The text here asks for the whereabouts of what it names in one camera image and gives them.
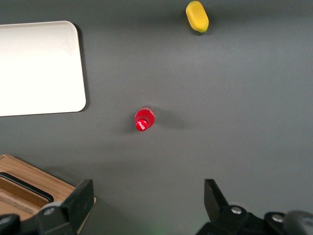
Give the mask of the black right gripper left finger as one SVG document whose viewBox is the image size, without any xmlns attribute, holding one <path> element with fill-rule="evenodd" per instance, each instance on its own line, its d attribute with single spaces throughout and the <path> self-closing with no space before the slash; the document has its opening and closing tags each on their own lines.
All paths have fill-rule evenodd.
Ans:
<svg viewBox="0 0 313 235">
<path fill-rule="evenodd" d="M 92 179 L 85 179 L 60 204 L 49 204 L 21 221 L 14 213 L 0 216 L 2 235 L 77 235 L 94 205 Z"/>
</svg>

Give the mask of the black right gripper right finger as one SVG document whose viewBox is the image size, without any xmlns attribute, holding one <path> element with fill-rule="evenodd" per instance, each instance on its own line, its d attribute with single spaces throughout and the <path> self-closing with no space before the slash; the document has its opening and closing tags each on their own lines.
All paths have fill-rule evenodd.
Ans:
<svg viewBox="0 0 313 235">
<path fill-rule="evenodd" d="M 213 179 L 204 181 L 204 206 L 209 222 L 198 235 L 286 235 L 284 213 L 268 212 L 258 218 L 244 208 L 228 204 Z"/>
</svg>

